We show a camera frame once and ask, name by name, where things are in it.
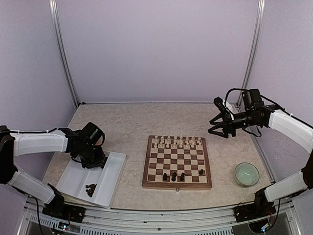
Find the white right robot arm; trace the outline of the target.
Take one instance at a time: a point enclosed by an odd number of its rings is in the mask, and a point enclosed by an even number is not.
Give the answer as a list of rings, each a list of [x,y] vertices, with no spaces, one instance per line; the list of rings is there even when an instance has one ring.
[[[234,113],[227,99],[217,97],[213,103],[219,114],[211,119],[208,133],[223,138],[235,137],[238,129],[247,127],[270,128],[281,134],[282,146],[275,148],[282,154],[295,156],[295,147],[300,154],[308,154],[305,166],[293,175],[265,187],[255,193],[250,213],[261,217],[269,210],[269,203],[284,197],[297,196],[313,188],[313,127],[288,113],[281,105],[260,94],[258,89],[240,89],[244,112]]]

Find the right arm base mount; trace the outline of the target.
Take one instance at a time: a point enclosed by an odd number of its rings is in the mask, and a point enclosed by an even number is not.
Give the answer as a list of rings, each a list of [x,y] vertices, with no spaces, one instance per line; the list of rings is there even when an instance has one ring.
[[[275,214],[276,208],[273,202],[268,202],[265,196],[265,188],[255,193],[254,201],[250,204],[238,203],[234,208],[236,222],[244,222],[257,219],[270,214]]]

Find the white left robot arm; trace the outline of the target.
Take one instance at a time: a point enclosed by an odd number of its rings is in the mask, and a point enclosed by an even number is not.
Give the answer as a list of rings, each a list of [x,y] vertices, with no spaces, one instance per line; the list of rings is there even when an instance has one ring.
[[[104,140],[104,132],[91,122],[79,130],[20,131],[3,125],[0,128],[0,182],[44,202],[57,217],[65,217],[68,206],[60,192],[19,169],[14,158],[36,153],[69,153],[72,160],[79,158],[82,168],[103,168],[107,158],[98,142]]]

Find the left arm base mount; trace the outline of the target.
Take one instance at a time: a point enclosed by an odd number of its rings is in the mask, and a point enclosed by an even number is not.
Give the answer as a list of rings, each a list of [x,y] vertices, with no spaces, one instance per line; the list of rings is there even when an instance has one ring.
[[[86,209],[80,206],[65,204],[61,193],[51,184],[47,184],[54,192],[52,201],[44,205],[42,213],[58,219],[82,223]]]

